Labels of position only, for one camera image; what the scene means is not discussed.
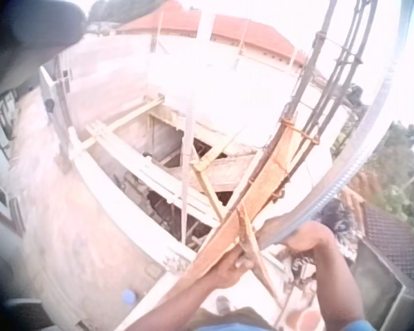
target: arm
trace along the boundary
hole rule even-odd
[[[206,275],[189,288],[142,316],[126,331],[182,330],[213,290],[235,285],[245,271],[252,267],[246,264],[236,268],[235,262],[241,253],[242,250],[239,247],[226,253]]]
[[[294,250],[313,251],[317,299],[327,330],[341,330],[354,321],[364,319],[359,288],[333,233],[325,225],[308,222],[286,244]]]

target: tiled roof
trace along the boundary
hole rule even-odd
[[[367,203],[365,235],[386,258],[414,281],[414,232],[397,217]]]
[[[184,10],[176,1],[167,1],[158,11],[141,17],[120,27],[118,31],[149,31],[157,29],[159,23],[158,12],[164,12],[161,30],[196,32],[199,25],[201,12],[199,10]],[[245,30],[247,19],[216,15],[213,25],[213,34],[240,41]],[[294,46],[271,26],[248,22],[244,43],[291,58]],[[304,65],[306,57],[304,53],[298,52],[295,62]]]

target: ground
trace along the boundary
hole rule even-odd
[[[63,330],[76,330],[80,320],[91,330],[113,330],[133,308],[123,291],[142,297],[161,270],[116,227],[74,168],[60,170],[39,89],[19,107],[10,170],[10,195],[20,197],[26,226],[15,261],[19,287],[40,298]]]

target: sky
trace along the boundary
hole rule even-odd
[[[95,0],[75,0],[88,11]],[[315,33],[320,29],[328,0],[179,0],[215,14],[246,17],[273,26],[295,46],[309,52]],[[343,44],[348,31],[355,0],[339,0],[331,21],[328,38]],[[375,21],[362,57],[364,62],[356,72],[353,82],[364,90],[362,101],[371,104],[377,94],[382,77],[389,64],[397,33],[400,0],[379,1]],[[317,67],[328,76],[338,57],[339,48],[326,43]],[[386,109],[390,116],[403,124],[414,124],[414,28],[410,30],[406,50],[400,61],[400,73],[395,76]]]

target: person's left hand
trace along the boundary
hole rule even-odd
[[[215,288],[230,288],[234,286],[241,276],[249,269],[253,268],[253,262],[245,259],[241,266],[236,267],[242,249],[237,245],[210,269],[206,274],[212,286]]]

